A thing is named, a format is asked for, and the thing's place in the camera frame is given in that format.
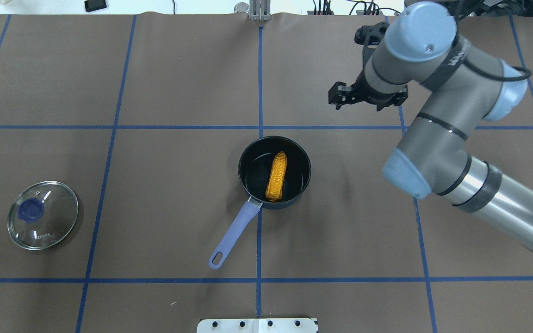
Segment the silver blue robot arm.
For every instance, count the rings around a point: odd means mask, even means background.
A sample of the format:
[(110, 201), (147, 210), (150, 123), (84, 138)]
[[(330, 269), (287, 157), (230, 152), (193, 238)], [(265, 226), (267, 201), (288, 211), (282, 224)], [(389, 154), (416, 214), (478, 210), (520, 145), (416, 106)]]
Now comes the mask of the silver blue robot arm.
[(483, 219), (533, 253), (533, 191), (463, 148), (478, 124), (497, 122), (524, 97), (531, 71), (510, 66), (459, 33), (459, 17), (441, 4), (419, 1), (393, 23), (364, 25), (356, 81), (336, 82), (328, 103), (400, 106), (414, 81), (430, 95), (382, 173), (417, 199), (434, 193)]

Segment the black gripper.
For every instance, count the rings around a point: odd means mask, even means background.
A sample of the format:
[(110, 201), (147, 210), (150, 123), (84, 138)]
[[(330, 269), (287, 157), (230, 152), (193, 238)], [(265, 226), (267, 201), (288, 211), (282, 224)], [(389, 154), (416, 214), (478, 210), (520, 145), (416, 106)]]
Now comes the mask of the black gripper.
[(365, 70), (361, 70), (357, 80), (352, 85), (335, 82), (328, 90), (328, 104), (338, 111), (344, 105), (369, 103), (376, 106), (377, 111), (386, 107), (400, 107), (408, 99), (408, 87), (404, 86), (394, 93), (382, 93), (372, 88), (366, 81)]

